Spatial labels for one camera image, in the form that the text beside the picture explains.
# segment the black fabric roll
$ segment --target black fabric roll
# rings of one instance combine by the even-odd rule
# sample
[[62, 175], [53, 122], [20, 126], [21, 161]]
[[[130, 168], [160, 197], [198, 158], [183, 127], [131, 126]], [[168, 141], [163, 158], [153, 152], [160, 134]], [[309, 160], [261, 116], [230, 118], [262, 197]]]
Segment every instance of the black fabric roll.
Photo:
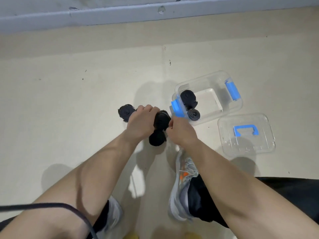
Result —
[[184, 90], [181, 93], [181, 100], [187, 110], [194, 109], [198, 104], [196, 101], [196, 96], [191, 90]]
[[129, 118], [133, 112], [135, 112], [135, 108], [130, 104], [126, 104], [124, 106], [121, 106], [118, 109], [118, 113], [120, 115], [120, 118], [122, 118], [123, 121], [125, 121], [125, 122], [129, 121]]
[[166, 136], [162, 130], [157, 129], [152, 133], [151, 136], [149, 136], [148, 140], [150, 145], [157, 147], [166, 142]]
[[187, 112], [187, 115], [192, 121], [197, 121], [198, 119], [200, 119], [200, 113], [196, 109], [190, 109]]
[[171, 120], [169, 114], [165, 110], [161, 110], [155, 116], [154, 128], [158, 130], [164, 130], [168, 128], [169, 121]]

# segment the yellow object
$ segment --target yellow object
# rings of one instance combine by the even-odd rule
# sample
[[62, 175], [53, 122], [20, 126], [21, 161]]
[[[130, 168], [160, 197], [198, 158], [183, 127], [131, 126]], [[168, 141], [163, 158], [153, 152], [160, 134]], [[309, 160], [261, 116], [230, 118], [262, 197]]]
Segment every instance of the yellow object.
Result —
[[135, 232], [129, 232], [123, 239], [139, 239], [139, 237]]
[[202, 236], [193, 233], [193, 232], [186, 232], [184, 235], [185, 239], [202, 239]]

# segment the hand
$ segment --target hand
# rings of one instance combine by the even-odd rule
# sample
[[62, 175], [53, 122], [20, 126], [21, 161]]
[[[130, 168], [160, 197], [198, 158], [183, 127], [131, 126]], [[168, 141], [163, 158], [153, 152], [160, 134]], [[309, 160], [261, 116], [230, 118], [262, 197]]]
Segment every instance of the hand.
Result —
[[198, 141], [195, 129], [185, 118], [173, 116], [166, 132], [171, 141], [182, 148]]
[[139, 143], [154, 132], [155, 115], [160, 111], [158, 107], [140, 105], [129, 118], [125, 136], [129, 141]]

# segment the container lid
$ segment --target container lid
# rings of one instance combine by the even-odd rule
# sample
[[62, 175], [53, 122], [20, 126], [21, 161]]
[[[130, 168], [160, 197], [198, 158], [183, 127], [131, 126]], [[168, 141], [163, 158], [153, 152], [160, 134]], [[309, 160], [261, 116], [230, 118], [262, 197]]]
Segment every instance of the container lid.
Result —
[[275, 150], [275, 138], [262, 113], [225, 116], [218, 120], [224, 153], [229, 156], [254, 155]]

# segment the black cable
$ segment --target black cable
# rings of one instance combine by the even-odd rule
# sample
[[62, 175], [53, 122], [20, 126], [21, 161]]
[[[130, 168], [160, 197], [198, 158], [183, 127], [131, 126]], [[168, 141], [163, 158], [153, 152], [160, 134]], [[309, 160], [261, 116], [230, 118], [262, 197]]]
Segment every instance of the black cable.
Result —
[[78, 217], [80, 217], [88, 226], [93, 239], [98, 239], [98, 236], [96, 235], [93, 229], [93, 226], [91, 225], [90, 221], [85, 217], [85, 215], [83, 215], [78, 209], [75, 209], [73, 206], [65, 204], [65, 203], [35, 203], [35, 204], [26, 204], [26, 205], [1, 205], [0, 212], [34, 210], [34, 209], [43, 209], [43, 208], [64, 208], [73, 212]]

